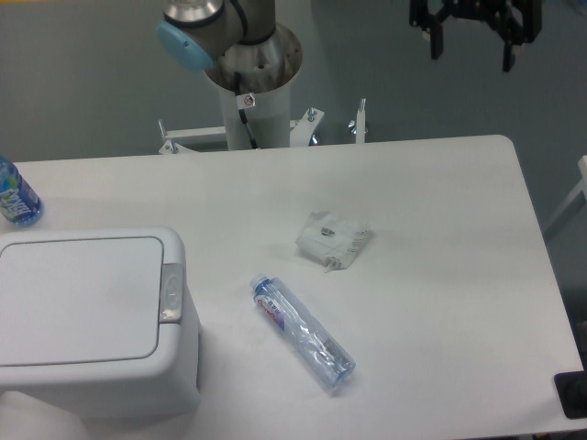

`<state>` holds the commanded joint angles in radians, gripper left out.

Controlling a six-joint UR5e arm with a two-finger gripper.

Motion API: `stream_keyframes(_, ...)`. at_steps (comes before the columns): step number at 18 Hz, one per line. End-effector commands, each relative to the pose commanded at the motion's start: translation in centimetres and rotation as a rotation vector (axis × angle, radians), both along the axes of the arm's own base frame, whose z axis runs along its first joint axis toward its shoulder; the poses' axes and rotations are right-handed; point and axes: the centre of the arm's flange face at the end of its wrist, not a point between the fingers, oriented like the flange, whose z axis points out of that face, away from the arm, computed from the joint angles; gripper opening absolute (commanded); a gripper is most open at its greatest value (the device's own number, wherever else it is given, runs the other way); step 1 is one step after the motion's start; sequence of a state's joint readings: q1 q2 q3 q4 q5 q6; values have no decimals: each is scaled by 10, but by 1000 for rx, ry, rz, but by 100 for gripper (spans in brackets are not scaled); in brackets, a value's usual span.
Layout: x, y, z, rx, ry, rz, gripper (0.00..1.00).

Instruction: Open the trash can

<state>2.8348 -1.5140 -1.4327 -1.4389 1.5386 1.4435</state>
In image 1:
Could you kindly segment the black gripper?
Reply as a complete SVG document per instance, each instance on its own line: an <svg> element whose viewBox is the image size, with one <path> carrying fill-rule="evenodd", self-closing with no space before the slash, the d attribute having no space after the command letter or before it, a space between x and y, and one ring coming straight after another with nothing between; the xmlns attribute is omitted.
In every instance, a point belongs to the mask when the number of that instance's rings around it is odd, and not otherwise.
<svg viewBox="0 0 587 440"><path fill-rule="evenodd" d="M502 71L515 64L514 45L532 43L542 30L542 2L526 0L441 1L431 11L428 1L409 2L409 25L429 36L430 55L437 60L444 49L443 22L448 17L485 23L504 42Z"/></svg>

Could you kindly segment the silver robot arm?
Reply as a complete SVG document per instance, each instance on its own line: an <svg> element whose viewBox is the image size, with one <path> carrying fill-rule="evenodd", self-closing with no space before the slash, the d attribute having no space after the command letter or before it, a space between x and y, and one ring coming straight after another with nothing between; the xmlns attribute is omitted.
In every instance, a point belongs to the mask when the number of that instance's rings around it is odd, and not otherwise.
<svg viewBox="0 0 587 440"><path fill-rule="evenodd" d="M157 34L184 68L200 72L234 46L256 46L277 28L273 1L164 1ZM542 29L540 1L443 1L432 12L427 1L409 3L408 23L429 36L430 56L443 53L448 17L482 22L504 42L502 70L515 64L514 48L533 42Z"/></svg>

